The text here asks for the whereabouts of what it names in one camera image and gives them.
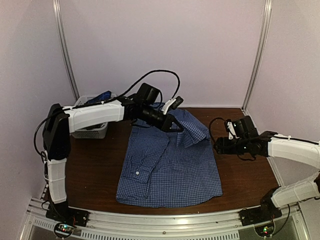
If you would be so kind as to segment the blue plaid long sleeve shirt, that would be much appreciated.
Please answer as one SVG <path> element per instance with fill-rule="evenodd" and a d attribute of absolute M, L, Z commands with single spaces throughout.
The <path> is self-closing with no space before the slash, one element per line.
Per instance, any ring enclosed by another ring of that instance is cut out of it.
<path fill-rule="evenodd" d="M 183 132 L 138 120 L 128 140 L 116 201 L 148 208 L 183 208 L 223 194 L 208 128 L 189 111 L 171 110 Z"/>

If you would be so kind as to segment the white plastic laundry basket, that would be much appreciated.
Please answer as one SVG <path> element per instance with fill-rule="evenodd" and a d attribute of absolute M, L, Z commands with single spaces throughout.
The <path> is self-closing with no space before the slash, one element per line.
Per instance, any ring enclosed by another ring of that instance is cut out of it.
<path fill-rule="evenodd" d="M 76 106 L 84 105 L 87 100 L 90 100 L 98 96 L 97 94 L 89 94 L 80 96 L 75 102 Z M 111 98 L 116 97 L 117 95 L 112 93 Z M 108 129 L 108 123 L 100 123 L 79 129 L 71 134 L 75 139 L 103 139 L 106 136 Z"/>

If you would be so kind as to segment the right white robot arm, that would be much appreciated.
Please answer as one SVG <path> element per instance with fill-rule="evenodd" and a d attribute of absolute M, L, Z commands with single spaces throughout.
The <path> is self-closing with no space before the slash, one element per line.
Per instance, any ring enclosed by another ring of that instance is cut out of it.
<path fill-rule="evenodd" d="M 236 155 L 243 160 L 249 154 L 250 161 L 257 156 L 287 159 L 320 168 L 320 144 L 318 142 L 285 136 L 275 131 L 259 133 L 250 116 L 223 121 L 228 135 L 212 137 L 213 148 L 220 155 Z M 291 203 L 320 198 L 320 174 L 299 180 L 287 186 L 272 189 L 261 199 L 256 210 L 259 220 L 268 220 L 276 209 Z"/>

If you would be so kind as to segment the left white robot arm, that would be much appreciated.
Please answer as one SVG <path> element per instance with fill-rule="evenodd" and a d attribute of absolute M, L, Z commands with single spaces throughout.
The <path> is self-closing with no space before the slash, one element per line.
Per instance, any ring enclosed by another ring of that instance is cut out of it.
<path fill-rule="evenodd" d="M 119 95 L 108 100 L 83 105 L 54 104 L 44 121 L 41 157 L 46 165 L 47 182 L 52 202 L 52 213 L 61 222 L 72 218 L 67 202 L 65 168 L 71 152 L 70 135 L 78 130 L 103 123 L 142 120 L 166 133 L 182 132 L 183 126 L 169 113 L 184 100 L 177 96 L 168 100 L 161 109 L 153 108 L 160 90 L 143 83 L 130 96 Z"/>

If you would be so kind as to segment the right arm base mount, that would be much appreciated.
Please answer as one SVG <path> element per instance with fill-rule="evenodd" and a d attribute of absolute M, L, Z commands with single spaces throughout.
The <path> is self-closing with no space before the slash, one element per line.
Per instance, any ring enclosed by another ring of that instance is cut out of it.
<path fill-rule="evenodd" d="M 286 226 L 291 209 L 288 209 L 287 217 L 283 225 L 276 227 L 275 219 L 282 216 L 279 208 L 275 207 L 270 195 L 265 195 L 260 200 L 260 206 L 254 208 L 243 208 L 238 214 L 242 226 L 254 225 L 255 233 L 266 240 L 277 235 Z"/>

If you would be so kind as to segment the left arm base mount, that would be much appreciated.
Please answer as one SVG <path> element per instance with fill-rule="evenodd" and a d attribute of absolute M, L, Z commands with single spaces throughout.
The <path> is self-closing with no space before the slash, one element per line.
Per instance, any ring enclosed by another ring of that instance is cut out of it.
<path fill-rule="evenodd" d="M 45 217 L 56 221 L 53 227 L 53 233 L 58 239 L 65 240 L 73 234 L 77 227 L 87 226 L 89 217 L 88 211 L 71 208 L 67 201 L 53 203 L 50 198 L 45 200 L 41 204 L 41 207 L 43 208 L 46 203 L 48 203 L 48 207 L 46 209 Z"/>

